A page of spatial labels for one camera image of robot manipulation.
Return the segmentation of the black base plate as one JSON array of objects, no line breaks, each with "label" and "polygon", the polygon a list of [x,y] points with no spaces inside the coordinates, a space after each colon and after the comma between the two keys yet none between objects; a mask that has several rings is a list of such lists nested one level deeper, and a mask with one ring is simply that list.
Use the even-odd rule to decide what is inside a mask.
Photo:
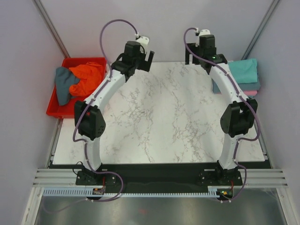
[{"label": "black base plate", "polygon": [[[242,162],[239,168],[241,183],[219,185],[203,178],[216,166],[216,163],[103,164],[97,174],[103,175],[99,186],[104,186],[110,193],[183,193],[206,191],[209,186],[238,187],[242,185],[242,176],[247,175],[247,169],[271,169],[268,160]],[[77,175],[82,167],[81,164],[51,165],[50,169],[71,169]]]}]

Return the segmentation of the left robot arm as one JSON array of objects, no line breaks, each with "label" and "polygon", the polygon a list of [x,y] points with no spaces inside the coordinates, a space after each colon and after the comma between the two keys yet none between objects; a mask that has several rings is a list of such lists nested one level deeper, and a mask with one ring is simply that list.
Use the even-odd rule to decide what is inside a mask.
[{"label": "left robot arm", "polygon": [[110,66],[109,75],[84,101],[76,101],[74,134],[79,134],[79,140],[84,142],[84,161],[77,174],[77,185],[102,183],[103,173],[98,170],[102,165],[100,137],[106,127],[102,112],[112,96],[136,70],[149,72],[154,56],[153,51],[148,51],[149,42],[150,39],[145,36],[127,41],[124,52]]}]

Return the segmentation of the orange t shirt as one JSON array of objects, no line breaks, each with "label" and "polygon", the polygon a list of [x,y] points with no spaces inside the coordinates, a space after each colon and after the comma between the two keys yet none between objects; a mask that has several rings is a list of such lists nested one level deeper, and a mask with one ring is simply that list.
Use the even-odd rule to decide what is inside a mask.
[{"label": "orange t shirt", "polygon": [[101,84],[106,68],[95,62],[87,62],[76,67],[70,67],[69,70],[79,79],[77,84],[70,86],[70,94],[75,97],[86,97]]}]

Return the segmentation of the red plastic bin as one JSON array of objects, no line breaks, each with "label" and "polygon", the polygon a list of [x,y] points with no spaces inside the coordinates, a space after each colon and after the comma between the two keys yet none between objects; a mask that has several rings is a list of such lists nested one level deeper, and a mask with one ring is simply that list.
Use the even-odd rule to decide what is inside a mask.
[{"label": "red plastic bin", "polygon": [[[70,68],[76,67],[87,62],[95,62],[102,66],[106,66],[106,59],[103,57],[98,58],[66,58],[62,62],[62,67]],[[75,97],[64,105],[59,106],[58,99],[56,96],[56,86],[53,88],[53,92],[46,110],[48,116],[53,116],[58,119],[73,119],[74,118],[74,104],[77,100],[83,101],[86,97]]]}]

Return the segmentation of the teal t shirt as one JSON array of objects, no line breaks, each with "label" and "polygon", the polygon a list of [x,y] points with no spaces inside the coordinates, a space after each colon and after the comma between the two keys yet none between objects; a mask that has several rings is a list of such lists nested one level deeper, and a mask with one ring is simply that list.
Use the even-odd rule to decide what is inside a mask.
[{"label": "teal t shirt", "polygon": [[231,61],[228,65],[238,84],[258,82],[256,59]]}]

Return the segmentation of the grey blue crumpled shirt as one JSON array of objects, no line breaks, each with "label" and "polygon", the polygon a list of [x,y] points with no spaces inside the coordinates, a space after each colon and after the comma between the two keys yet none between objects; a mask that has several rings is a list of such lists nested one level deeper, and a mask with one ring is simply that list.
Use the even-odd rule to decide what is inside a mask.
[{"label": "grey blue crumpled shirt", "polygon": [[73,98],[69,88],[78,84],[80,80],[68,68],[58,67],[56,68],[54,81],[59,106],[64,106]]}]

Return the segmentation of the aluminium frame rail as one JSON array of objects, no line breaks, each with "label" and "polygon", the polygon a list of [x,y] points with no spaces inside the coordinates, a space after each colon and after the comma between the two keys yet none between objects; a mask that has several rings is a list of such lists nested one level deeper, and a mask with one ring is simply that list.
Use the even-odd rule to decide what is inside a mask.
[{"label": "aluminium frame rail", "polygon": [[[71,187],[77,175],[71,169],[38,169],[34,185],[38,187]],[[284,173],[280,169],[247,169],[247,188],[286,188]]]}]

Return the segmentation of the folded grey blue shirt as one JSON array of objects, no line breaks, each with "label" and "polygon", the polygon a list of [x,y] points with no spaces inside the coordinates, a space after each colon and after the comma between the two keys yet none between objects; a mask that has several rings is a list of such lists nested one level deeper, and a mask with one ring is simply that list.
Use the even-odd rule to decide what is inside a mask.
[{"label": "folded grey blue shirt", "polygon": [[[211,80],[212,82],[212,91],[215,94],[220,94],[221,91],[219,90],[218,85]],[[259,81],[259,77],[257,77],[257,82],[253,82],[253,83],[238,83],[239,87],[243,90],[243,91],[258,91],[260,89],[260,81]]]}]

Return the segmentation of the folded pink shirt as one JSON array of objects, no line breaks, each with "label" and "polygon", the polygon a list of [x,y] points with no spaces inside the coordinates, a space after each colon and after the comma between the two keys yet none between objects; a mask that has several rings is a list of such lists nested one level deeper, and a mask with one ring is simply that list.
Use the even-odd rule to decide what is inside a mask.
[{"label": "folded pink shirt", "polygon": [[247,95],[248,97],[252,98],[253,96],[255,96],[257,94],[257,91],[256,90],[251,90],[251,91],[245,91],[243,93],[244,93],[244,95]]}]

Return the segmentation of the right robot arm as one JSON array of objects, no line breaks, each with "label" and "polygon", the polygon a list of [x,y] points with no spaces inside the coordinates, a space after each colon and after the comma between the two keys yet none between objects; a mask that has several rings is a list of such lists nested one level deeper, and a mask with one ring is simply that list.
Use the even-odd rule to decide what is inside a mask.
[{"label": "right robot arm", "polygon": [[240,141],[254,124],[258,103],[239,87],[224,55],[217,54],[214,35],[209,30],[196,30],[195,35],[196,42],[185,43],[185,64],[201,65],[228,104],[220,119],[225,134],[221,156],[215,170],[203,178],[219,185],[240,184],[236,155]]}]

